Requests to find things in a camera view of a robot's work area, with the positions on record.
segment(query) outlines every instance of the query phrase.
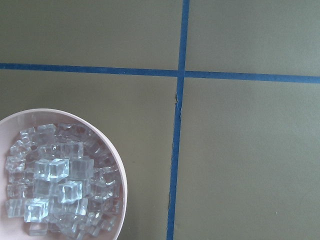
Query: clear ice cube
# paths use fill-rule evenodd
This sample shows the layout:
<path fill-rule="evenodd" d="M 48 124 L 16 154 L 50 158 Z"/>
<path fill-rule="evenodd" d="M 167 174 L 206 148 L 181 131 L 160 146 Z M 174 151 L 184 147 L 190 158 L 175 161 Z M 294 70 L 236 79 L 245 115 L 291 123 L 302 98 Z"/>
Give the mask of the clear ice cube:
<path fill-rule="evenodd" d="M 34 127 L 30 127 L 27 129 L 23 129 L 20 131 L 20 137 L 21 141 L 26 144 L 31 141 L 32 136 L 36 133 L 36 130 Z"/>
<path fill-rule="evenodd" d="M 100 156 L 105 151 L 108 151 L 106 144 L 100 139 L 97 134 L 93 134 L 83 143 L 85 150 L 91 156 Z"/>
<path fill-rule="evenodd" d="M 80 159 L 84 156 L 84 144 L 82 142 L 71 142 L 63 144 L 62 158 Z"/>
<path fill-rule="evenodd" d="M 9 172 L 8 177 L 9 183 L 11 184 L 23 183 L 25 179 L 25 174 L 23 171 L 14 171 Z"/>
<path fill-rule="evenodd" d="M 91 195 L 91 181 L 90 179 L 84 179 L 82 182 L 82 197 Z"/>
<path fill-rule="evenodd" d="M 72 137 L 74 139 L 79 139 L 81 142 L 84 142 L 93 134 L 93 131 L 89 127 L 81 123 L 76 123 L 75 125 L 73 125 L 71 127 L 71 132 Z"/>
<path fill-rule="evenodd" d="M 83 158 L 71 158 L 69 161 L 69 178 L 82 180 L 92 178 L 94 173 L 94 160 L 87 156 Z"/>
<path fill-rule="evenodd" d="M 35 170 L 30 168 L 30 167 L 27 167 L 25 170 L 24 170 L 24 180 L 23 182 L 30 185 L 30 184 L 33 184 L 34 181 L 35 181 Z"/>
<path fill-rule="evenodd" d="M 30 236 L 42 236 L 48 232 L 48 223 L 32 222 L 29 227 Z"/>
<path fill-rule="evenodd" d="M 23 199 L 9 199 L 5 202 L 5 208 L 8 218 L 24 216 L 25 205 Z"/>
<path fill-rule="evenodd" d="M 116 220 L 117 216 L 104 215 L 101 221 L 99 222 L 98 226 L 104 231 L 111 232 L 111 230 L 115 226 Z"/>
<path fill-rule="evenodd" d="M 41 145 L 37 148 L 39 156 L 44 159 L 61 158 L 62 143 Z"/>
<path fill-rule="evenodd" d="M 49 199 L 48 212 L 49 214 L 63 215 L 67 212 L 67 206 L 65 203 L 58 202 L 58 197 L 53 196 Z"/>
<path fill-rule="evenodd" d="M 8 172 L 21 172 L 25 169 L 25 161 L 23 158 L 8 156 L 5 162 L 5 169 Z"/>
<path fill-rule="evenodd" d="M 34 181 L 33 194 L 37 198 L 47 198 L 51 195 L 52 183 L 46 180 L 36 179 Z"/>
<path fill-rule="evenodd" d="M 30 146 L 24 144 L 21 140 L 16 141 L 15 144 L 10 147 L 10 154 L 20 158 L 23 157 L 28 151 L 31 151 Z"/>
<path fill-rule="evenodd" d="M 55 223 L 51 223 L 49 222 L 48 224 L 48 230 L 51 232 L 51 233 L 60 233 L 60 228 L 57 226 L 57 224 Z"/>
<path fill-rule="evenodd" d="M 103 203 L 90 198 L 88 200 L 87 210 L 91 213 L 100 212 L 103 210 Z"/>
<path fill-rule="evenodd" d="M 25 198 L 27 186 L 23 183 L 13 183 L 6 186 L 7 196 L 10 199 Z"/>
<path fill-rule="evenodd" d="M 91 192 L 94 200 L 103 202 L 113 196 L 113 186 L 108 186 L 101 181 L 92 181 Z"/>
<path fill-rule="evenodd" d="M 109 209 L 104 211 L 104 213 L 108 215 L 118 215 L 122 209 L 122 204 L 123 202 L 120 199 L 112 199 L 112 204 L 110 205 Z"/>
<path fill-rule="evenodd" d="M 49 181 L 57 183 L 68 175 L 69 159 L 55 158 L 49 162 Z"/>
<path fill-rule="evenodd" d="M 36 146 L 41 146 L 41 145 L 54 144 L 56 141 L 56 138 L 55 138 L 54 133 L 48 129 L 48 130 L 44 130 L 41 132 L 36 132 L 32 136 L 31 141 Z"/>
<path fill-rule="evenodd" d="M 61 232 L 69 237 L 73 237 L 78 230 L 78 225 L 81 224 L 81 218 L 73 213 L 67 213 L 60 217 L 56 225 L 61 229 Z"/>
<path fill-rule="evenodd" d="M 35 169 L 35 162 L 40 159 L 38 150 L 33 150 L 25 155 L 25 167 Z"/>
<path fill-rule="evenodd" d="M 25 201 L 24 221 L 41 223 L 48 216 L 49 199 L 32 198 Z"/>
<path fill-rule="evenodd" d="M 58 185 L 57 197 L 59 203 L 74 203 L 82 198 L 82 182 L 67 181 Z"/>
<path fill-rule="evenodd" d="M 70 139 L 72 136 L 72 126 L 74 125 L 74 123 L 59 123 L 56 128 L 56 135 Z"/>
<path fill-rule="evenodd" d="M 96 168 L 116 165 L 116 160 L 109 150 L 102 152 L 101 155 L 95 156 L 94 160 L 94 166 Z"/>
<path fill-rule="evenodd" d="M 88 229 L 88 233 L 90 235 L 92 235 L 93 237 L 98 237 L 99 233 L 100 233 L 101 228 L 99 226 L 91 226 Z"/>
<path fill-rule="evenodd" d="M 49 160 L 41 158 L 34 163 L 34 178 L 49 181 L 50 169 Z"/>
<path fill-rule="evenodd" d="M 76 200 L 74 203 L 66 203 L 65 206 L 67 213 L 85 216 L 87 212 L 88 199 L 84 197 L 79 200 Z"/>
<path fill-rule="evenodd" d="M 37 133 L 49 131 L 49 132 L 52 132 L 54 134 L 56 132 L 56 129 L 57 129 L 56 126 L 51 123 L 51 124 L 38 126 L 36 128 L 36 131 L 37 131 Z"/>
<path fill-rule="evenodd" d="M 100 212 L 100 211 L 96 212 L 95 215 L 94 215 L 94 218 L 93 218 L 93 220 L 91 222 L 91 225 L 97 226 L 98 223 L 100 222 L 100 220 L 102 219 L 103 215 L 104 215 L 103 212 Z"/>
<path fill-rule="evenodd" d="M 25 190 L 24 190 L 24 198 L 26 199 L 31 199 L 34 197 L 34 186 L 26 184 L 25 185 Z"/>

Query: acrylic ice cube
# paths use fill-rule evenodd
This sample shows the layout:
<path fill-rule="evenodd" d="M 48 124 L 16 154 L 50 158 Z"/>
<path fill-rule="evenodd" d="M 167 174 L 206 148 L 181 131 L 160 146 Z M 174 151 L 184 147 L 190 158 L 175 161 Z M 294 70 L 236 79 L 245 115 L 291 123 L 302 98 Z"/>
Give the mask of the acrylic ice cube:
<path fill-rule="evenodd" d="M 48 232 L 48 223 L 32 222 L 29 227 L 30 236 L 42 236 Z"/>
<path fill-rule="evenodd" d="M 25 169 L 25 159 L 16 156 L 8 156 L 5 162 L 5 169 L 8 172 L 21 172 Z"/>
<path fill-rule="evenodd" d="M 41 133 L 41 132 L 46 132 L 46 131 L 49 131 L 49 132 L 52 132 L 53 134 L 56 132 L 56 126 L 54 124 L 46 124 L 46 125 L 40 125 L 36 128 L 36 131 L 38 133 Z"/>
<path fill-rule="evenodd" d="M 57 199 L 59 203 L 73 204 L 76 200 L 82 198 L 82 182 L 67 181 L 58 185 Z"/>
<path fill-rule="evenodd" d="M 25 179 L 25 173 L 23 171 L 9 172 L 8 180 L 11 184 L 23 183 Z"/>
<path fill-rule="evenodd" d="M 38 198 L 47 198 L 51 195 L 52 183 L 46 180 L 36 179 L 34 181 L 33 194 Z"/>
<path fill-rule="evenodd" d="M 11 199 L 22 199 L 25 197 L 27 186 L 23 183 L 13 183 L 6 186 L 7 196 Z"/>
<path fill-rule="evenodd" d="M 47 144 L 54 144 L 56 141 L 56 138 L 54 136 L 54 133 L 50 130 L 44 130 L 41 132 L 36 132 L 33 136 L 31 141 L 36 146 L 41 145 L 47 145 Z"/>
<path fill-rule="evenodd" d="M 103 202 L 113 196 L 113 187 L 107 186 L 101 181 L 91 182 L 92 198 L 98 202 Z"/>
<path fill-rule="evenodd" d="M 5 202 L 8 218 L 23 217 L 25 205 L 23 199 L 9 199 Z"/>
<path fill-rule="evenodd" d="M 49 175 L 50 175 L 49 162 L 50 162 L 49 160 L 42 158 L 34 163 L 34 168 L 35 168 L 34 178 L 35 179 L 49 181 Z"/>
<path fill-rule="evenodd" d="M 48 216 L 49 199 L 32 198 L 25 201 L 24 221 L 41 223 Z"/>
<path fill-rule="evenodd" d="M 21 140 L 16 141 L 15 144 L 10 147 L 10 154 L 16 157 L 23 157 L 28 151 L 31 151 L 30 146 L 24 144 Z"/>
<path fill-rule="evenodd" d="M 57 183 L 68 176 L 69 159 L 55 158 L 49 162 L 49 181 Z"/>
<path fill-rule="evenodd" d="M 72 213 L 76 215 L 86 215 L 88 199 L 84 197 L 79 200 L 76 200 L 74 203 L 65 204 L 65 205 L 66 205 L 66 213 Z"/>
<path fill-rule="evenodd" d="M 107 232 L 111 232 L 117 220 L 117 216 L 114 215 L 104 215 L 101 221 L 98 223 L 98 226 Z"/>
<path fill-rule="evenodd" d="M 89 157 L 72 158 L 69 161 L 69 178 L 82 180 L 92 178 L 94 173 L 94 160 Z"/>
<path fill-rule="evenodd" d="M 21 141 L 26 144 L 31 141 L 32 136 L 36 133 L 34 127 L 23 129 L 20 131 Z"/>
<path fill-rule="evenodd" d="M 82 142 L 70 142 L 63 144 L 61 157 L 80 159 L 84 156 L 84 144 Z"/>

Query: bowl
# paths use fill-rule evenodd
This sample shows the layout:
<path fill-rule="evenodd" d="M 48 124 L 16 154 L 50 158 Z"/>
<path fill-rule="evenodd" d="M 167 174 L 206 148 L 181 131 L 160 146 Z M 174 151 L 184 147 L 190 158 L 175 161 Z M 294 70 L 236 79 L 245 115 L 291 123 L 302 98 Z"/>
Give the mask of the bowl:
<path fill-rule="evenodd" d="M 41 239 L 41 240 L 57 240 L 65 239 L 66 237 L 60 233 L 49 233 L 43 236 L 29 236 L 28 225 L 24 222 L 23 217 L 8 218 L 5 201 L 7 200 L 6 185 L 8 184 L 8 174 L 5 170 L 6 157 L 8 155 L 9 148 L 17 140 L 19 132 L 23 129 L 46 125 L 52 123 L 81 123 L 89 127 L 94 133 L 96 133 L 103 143 L 111 151 L 121 176 L 121 189 L 119 198 L 122 199 L 122 209 L 120 209 L 120 215 L 117 218 L 113 229 L 110 232 L 101 231 L 98 237 L 85 236 L 83 239 L 94 238 L 96 240 L 116 240 L 120 234 L 121 228 L 124 223 L 126 207 L 127 207 L 127 178 L 124 165 L 121 158 L 111 143 L 111 141 L 96 127 L 83 120 L 82 118 L 75 116 L 71 113 L 48 108 L 30 109 L 12 114 L 0 121 L 0 238 L 20 240 L 20 239 Z"/>

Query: ice cube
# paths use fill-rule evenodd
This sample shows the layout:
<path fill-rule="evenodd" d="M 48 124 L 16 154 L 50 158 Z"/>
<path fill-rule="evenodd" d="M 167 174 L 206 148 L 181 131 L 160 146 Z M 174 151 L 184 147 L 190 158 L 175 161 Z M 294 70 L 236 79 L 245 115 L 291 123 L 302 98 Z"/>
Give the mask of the ice cube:
<path fill-rule="evenodd" d="M 58 185 L 57 197 L 59 203 L 74 203 L 82 198 L 82 182 L 67 181 Z"/>
<path fill-rule="evenodd" d="M 55 158 L 49 162 L 48 180 L 59 182 L 69 175 L 69 159 Z"/>
<path fill-rule="evenodd" d="M 49 160 L 41 158 L 34 163 L 34 178 L 49 181 L 50 169 Z"/>
<path fill-rule="evenodd" d="M 46 125 L 40 125 L 37 127 L 36 132 L 37 133 L 42 133 L 42 132 L 52 132 L 53 134 L 56 132 L 56 126 L 54 124 L 46 124 Z"/>
<path fill-rule="evenodd" d="M 5 162 L 5 169 L 8 172 L 21 172 L 25 169 L 25 159 L 16 156 L 8 156 Z"/>
<path fill-rule="evenodd" d="M 108 186 L 101 181 L 92 181 L 91 192 L 94 200 L 103 202 L 113 196 L 113 186 Z"/>
<path fill-rule="evenodd" d="M 33 194 L 37 198 L 47 198 L 51 195 L 52 183 L 46 180 L 36 179 L 34 181 Z"/>
<path fill-rule="evenodd" d="M 9 172 L 8 177 L 9 183 L 11 184 L 23 183 L 25 179 L 25 173 L 23 171 Z"/>
<path fill-rule="evenodd" d="M 51 223 L 49 222 L 48 224 L 48 230 L 51 232 L 51 233 L 60 233 L 60 228 L 57 226 L 57 224 L 55 223 Z"/>
<path fill-rule="evenodd" d="M 25 168 L 35 169 L 35 162 L 40 159 L 38 150 L 33 150 L 25 155 Z"/>
<path fill-rule="evenodd" d="M 24 144 L 21 140 L 17 140 L 15 144 L 10 147 L 10 154 L 19 158 L 22 158 L 28 151 L 31 151 L 30 146 Z"/>
<path fill-rule="evenodd" d="M 117 216 L 114 215 L 103 215 L 101 221 L 98 223 L 98 226 L 107 232 L 111 232 L 117 220 Z"/>
<path fill-rule="evenodd" d="M 41 158 L 61 158 L 62 143 L 41 145 L 37 148 Z"/>
<path fill-rule="evenodd" d="M 84 144 L 82 142 L 71 142 L 63 144 L 62 158 L 80 159 L 84 156 Z"/>
<path fill-rule="evenodd" d="M 56 138 L 54 136 L 54 133 L 48 129 L 41 132 L 36 132 L 32 136 L 31 141 L 34 142 L 37 147 L 39 147 L 41 145 L 54 144 Z"/>
<path fill-rule="evenodd" d="M 71 158 L 69 161 L 69 178 L 73 180 L 89 179 L 94 173 L 94 160 L 87 156 Z"/>
<path fill-rule="evenodd" d="M 49 199 L 32 198 L 25 201 L 24 221 L 41 223 L 48 216 Z"/>
<path fill-rule="evenodd" d="M 79 200 L 76 200 L 74 203 L 66 203 L 65 206 L 67 213 L 85 216 L 87 212 L 88 199 L 84 197 Z"/>
<path fill-rule="evenodd" d="M 103 203 L 90 198 L 88 200 L 87 210 L 91 213 L 100 212 L 103 210 Z"/>
<path fill-rule="evenodd" d="M 35 181 L 34 175 L 35 175 L 35 170 L 30 168 L 30 167 L 27 167 L 24 170 L 24 180 L 23 180 L 23 182 L 28 184 L 28 185 L 33 184 L 33 182 Z"/>
<path fill-rule="evenodd" d="M 9 199 L 5 202 L 5 208 L 8 218 L 24 216 L 25 205 L 23 199 Z"/>
<path fill-rule="evenodd" d="M 27 186 L 23 183 L 13 183 L 6 186 L 7 196 L 11 199 L 25 198 Z"/>
<path fill-rule="evenodd" d="M 36 133 L 36 130 L 34 127 L 30 127 L 27 129 L 23 129 L 20 131 L 20 137 L 21 141 L 26 144 L 31 141 L 32 136 Z"/>
<path fill-rule="evenodd" d="M 48 223 L 32 222 L 29 228 L 30 236 L 46 235 L 48 232 Z"/>

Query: painter's tape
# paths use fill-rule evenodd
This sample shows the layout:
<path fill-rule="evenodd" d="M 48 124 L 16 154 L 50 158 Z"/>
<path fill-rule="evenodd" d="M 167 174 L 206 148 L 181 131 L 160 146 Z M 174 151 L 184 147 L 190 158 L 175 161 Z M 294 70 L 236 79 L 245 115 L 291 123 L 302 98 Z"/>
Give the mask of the painter's tape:
<path fill-rule="evenodd" d="M 24 64 L 24 63 L 0 63 L 0 69 L 90 73 L 90 74 L 142 75 L 142 76 L 162 76 L 162 77 L 178 76 L 177 70 L 102 67 L 102 66 L 69 66 L 69 65 L 44 65 L 44 64 Z"/>
<path fill-rule="evenodd" d="M 176 84 L 176 104 L 175 104 L 175 111 L 174 111 L 173 143 L 172 143 L 170 189 L 169 189 L 169 209 L 168 209 L 166 240 L 174 239 L 176 194 L 177 194 L 177 179 L 178 179 L 178 160 L 179 160 L 180 129 L 181 129 L 181 110 L 182 110 L 182 103 L 183 103 L 185 67 L 186 67 L 188 18 L 189 18 L 189 0 L 183 0 L 178 76 L 177 76 L 177 84 Z"/>
<path fill-rule="evenodd" d="M 319 84 L 320 76 L 278 75 L 237 72 L 185 71 L 185 78 L 231 79 L 285 83 Z"/>

